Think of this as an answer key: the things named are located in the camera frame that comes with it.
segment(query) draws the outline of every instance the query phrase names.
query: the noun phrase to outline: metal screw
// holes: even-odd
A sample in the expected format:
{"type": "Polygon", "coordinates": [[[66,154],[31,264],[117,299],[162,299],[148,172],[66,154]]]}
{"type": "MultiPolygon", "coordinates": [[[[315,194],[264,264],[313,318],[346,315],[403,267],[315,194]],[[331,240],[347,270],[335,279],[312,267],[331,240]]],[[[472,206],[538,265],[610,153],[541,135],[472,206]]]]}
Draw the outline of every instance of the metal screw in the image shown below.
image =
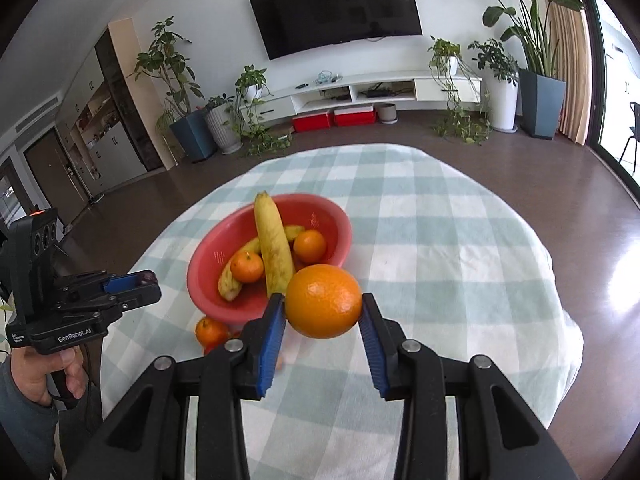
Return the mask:
{"type": "Polygon", "coordinates": [[[154,361],[154,368],[156,370],[166,370],[171,367],[171,358],[166,355],[161,355],[154,361]]]}
{"type": "Polygon", "coordinates": [[[230,339],[225,343],[225,350],[227,352],[239,352],[243,346],[244,344],[239,339],[230,339]]]}
{"type": "Polygon", "coordinates": [[[474,364],[478,368],[486,370],[491,366],[491,359],[489,359],[486,355],[477,355],[476,357],[474,357],[474,364]]]}
{"type": "Polygon", "coordinates": [[[407,352],[419,352],[421,347],[422,345],[420,345],[420,342],[416,341],[415,339],[407,339],[406,341],[402,342],[402,348],[404,348],[404,350],[407,352]]]}

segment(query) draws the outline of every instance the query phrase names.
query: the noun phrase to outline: checkered tablecloth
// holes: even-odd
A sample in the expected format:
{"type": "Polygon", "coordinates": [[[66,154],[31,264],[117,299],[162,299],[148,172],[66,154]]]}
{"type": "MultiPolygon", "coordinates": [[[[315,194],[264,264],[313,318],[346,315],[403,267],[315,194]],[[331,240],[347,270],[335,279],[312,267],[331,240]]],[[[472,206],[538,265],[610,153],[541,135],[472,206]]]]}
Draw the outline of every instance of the checkered tablecloth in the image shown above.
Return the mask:
{"type": "MultiPolygon", "coordinates": [[[[493,193],[392,144],[264,162],[172,222],[133,269],[156,272],[162,300],[125,314],[104,341],[105,414],[156,356],[202,354],[193,336],[202,314],[185,284],[190,257],[217,222],[262,190],[315,193],[340,205],[353,227],[344,267],[373,292],[382,314],[440,355],[489,355],[550,424],[580,367],[582,334],[562,310],[547,250],[493,193]]],[[[252,478],[391,478],[402,404],[384,402],[373,388],[359,330],[311,340],[287,327],[282,354],[266,398],[242,404],[252,478]]],[[[457,478],[455,415],[447,407],[449,477],[457,478]]],[[[189,426],[192,478],[194,417],[189,426]]]]}

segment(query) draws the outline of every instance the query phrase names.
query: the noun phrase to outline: blue planter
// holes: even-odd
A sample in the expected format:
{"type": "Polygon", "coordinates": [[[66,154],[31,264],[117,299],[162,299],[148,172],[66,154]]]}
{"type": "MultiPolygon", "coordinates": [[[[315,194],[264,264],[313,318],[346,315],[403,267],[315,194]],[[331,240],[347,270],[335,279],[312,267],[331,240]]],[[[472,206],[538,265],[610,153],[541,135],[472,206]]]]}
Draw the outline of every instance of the blue planter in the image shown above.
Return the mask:
{"type": "Polygon", "coordinates": [[[217,146],[204,121],[206,110],[196,110],[170,126],[187,156],[192,162],[205,160],[213,155],[217,146]]]}
{"type": "Polygon", "coordinates": [[[522,129],[538,139],[554,138],[558,130],[566,83],[520,70],[522,129]]]}

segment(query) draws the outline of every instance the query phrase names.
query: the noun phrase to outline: tv stand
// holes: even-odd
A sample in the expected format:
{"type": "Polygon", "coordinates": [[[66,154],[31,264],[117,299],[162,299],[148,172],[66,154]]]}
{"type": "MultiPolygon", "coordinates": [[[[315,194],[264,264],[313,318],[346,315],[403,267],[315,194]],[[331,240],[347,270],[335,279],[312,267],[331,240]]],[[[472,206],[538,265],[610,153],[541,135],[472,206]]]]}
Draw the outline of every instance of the tv stand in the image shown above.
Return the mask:
{"type": "MultiPolygon", "coordinates": [[[[480,78],[453,76],[460,100],[479,103],[480,78]]],[[[256,113],[273,121],[318,110],[375,103],[446,103],[446,92],[430,71],[379,72],[345,76],[335,83],[309,83],[303,88],[285,88],[261,97],[256,113]],[[391,95],[367,97],[370,88],[388,89],[391,95]]]]}

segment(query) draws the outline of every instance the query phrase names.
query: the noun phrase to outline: black flat screen tv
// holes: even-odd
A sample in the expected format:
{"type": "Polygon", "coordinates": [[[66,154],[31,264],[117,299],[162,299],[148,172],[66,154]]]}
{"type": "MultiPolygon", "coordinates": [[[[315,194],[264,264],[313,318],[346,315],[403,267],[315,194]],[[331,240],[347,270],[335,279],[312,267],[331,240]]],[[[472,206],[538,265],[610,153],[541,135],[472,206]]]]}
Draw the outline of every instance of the black flat screen tv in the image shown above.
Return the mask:
{"type": "Polygon", "coordinates": [[[269,59],[334,43],[421,35],[415,0],[250,0],[269,59]]]}

